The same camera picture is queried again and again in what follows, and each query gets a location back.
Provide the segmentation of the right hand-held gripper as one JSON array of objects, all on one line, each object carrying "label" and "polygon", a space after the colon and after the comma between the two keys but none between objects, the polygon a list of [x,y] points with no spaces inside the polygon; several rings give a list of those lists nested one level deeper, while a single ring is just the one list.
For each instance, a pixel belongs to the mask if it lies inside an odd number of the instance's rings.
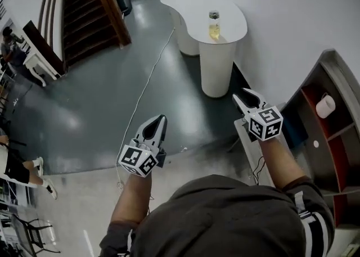
[{"label": "right hand-held gripper", "polygon": [[260,93],[248,88],[241,89],[241,97],[233,94],[232,100],[248,122],[248,131],[261,141],[278,137],[283,125],[278,108],[272,106],[263,109],[267,102]]}]

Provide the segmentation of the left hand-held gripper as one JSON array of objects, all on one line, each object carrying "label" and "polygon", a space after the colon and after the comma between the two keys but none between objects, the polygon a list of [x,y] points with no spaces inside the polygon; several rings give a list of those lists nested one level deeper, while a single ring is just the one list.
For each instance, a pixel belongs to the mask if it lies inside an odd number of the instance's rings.
[{"label": "left hand-held gripper", "polygon": [[135,137],[125,145],[117,164],[128,173],[146,178],[156,167],[162,168],[167,153],[162,148],[167,131],[167,117],[158,115],[144,122]]}]

